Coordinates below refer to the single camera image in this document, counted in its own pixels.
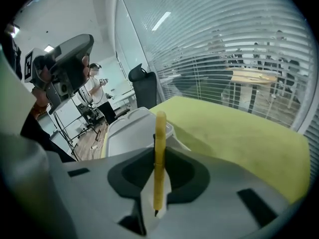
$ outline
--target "black sleeve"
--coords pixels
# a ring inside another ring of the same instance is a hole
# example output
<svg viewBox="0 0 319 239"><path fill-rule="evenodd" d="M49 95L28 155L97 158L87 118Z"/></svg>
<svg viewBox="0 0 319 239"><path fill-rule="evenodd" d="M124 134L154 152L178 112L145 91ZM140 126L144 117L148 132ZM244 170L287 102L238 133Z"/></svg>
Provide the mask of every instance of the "black sleeve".
<svg viewBox="0 0 319 239"><path fill-rule="evenodd" d="M32 115L28 115L26 118L21 135L38 142L45 150L56 152L63 163L75 161L50 140L50 135L41 128L38 121Z"/></svg>

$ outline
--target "yellow pen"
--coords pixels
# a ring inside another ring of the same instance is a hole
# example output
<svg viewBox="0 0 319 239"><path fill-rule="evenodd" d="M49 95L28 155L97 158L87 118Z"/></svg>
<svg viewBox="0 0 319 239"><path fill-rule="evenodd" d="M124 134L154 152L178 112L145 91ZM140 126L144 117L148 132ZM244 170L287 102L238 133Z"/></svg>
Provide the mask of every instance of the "yellow pen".
<svg viewBox="0 0 319 239"><path fill-rule="evenodd" d="M159 111L155 123L154 201L155 216L163 206L166 148L166 114Z"/></svg>

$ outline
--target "black office chair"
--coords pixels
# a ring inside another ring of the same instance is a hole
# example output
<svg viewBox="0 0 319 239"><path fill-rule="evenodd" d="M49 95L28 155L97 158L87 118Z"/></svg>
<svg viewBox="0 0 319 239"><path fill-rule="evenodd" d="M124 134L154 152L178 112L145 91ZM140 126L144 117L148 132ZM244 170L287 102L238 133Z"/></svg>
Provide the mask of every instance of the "black office chair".
<svg viewBox="0 0 319 239"><path fill-rule="evenodd" d="M156 106L157 80L154 72L147 73L139 64L129 72L129 80L133 83L138 108Z"/></svg>

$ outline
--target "fluorescent light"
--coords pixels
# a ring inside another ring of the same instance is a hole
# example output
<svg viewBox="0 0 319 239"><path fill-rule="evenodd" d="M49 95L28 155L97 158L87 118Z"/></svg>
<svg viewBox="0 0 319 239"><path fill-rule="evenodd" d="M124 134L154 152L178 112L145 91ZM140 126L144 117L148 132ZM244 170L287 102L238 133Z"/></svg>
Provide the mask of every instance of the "fluorescent light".
<svg viewBox="0 0 319 239"><path fill-rule="evenodd" d="M46 51L46 52L50 52L51 50L54 50L54 48L53 48L52 46L50 46L50 45L48 45L48 46L44 49L44 51Z"/></svg>
<svg viewBox="0 0 319 239"><path fill-rule="evenodd" d="M11 33L12 38L15 38L16 34L18 34L20 29L16 26L14 26L14 33Z"/></svg>
<svg viewBox="0 0 319 239"><path fill-rule="evenodd" d="M170 15L170 12L167 11L164 13L164 15L160 18L160 20L156 23L156 25L153 27L152 31L155 31L158 29L158 27L163 23L163 21Z"/></svg>

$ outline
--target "handheld device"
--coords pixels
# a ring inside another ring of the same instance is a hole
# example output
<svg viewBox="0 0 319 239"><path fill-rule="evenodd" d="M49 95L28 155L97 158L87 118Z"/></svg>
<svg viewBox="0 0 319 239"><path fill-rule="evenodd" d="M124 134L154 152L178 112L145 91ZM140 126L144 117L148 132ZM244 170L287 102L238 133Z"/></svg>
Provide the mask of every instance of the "handheld device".
<svg viewBox="0 0 319 239"><path fill-rule="evenodd" d="M34 48L26 55L24 81L31 82L37 88L46 91L52 106L49 114L63 106L85 84L82 58L90 55L93 43L92 35L80 34L48 53ZM44 66L51 74L50 82L40 77Z"/></svg>

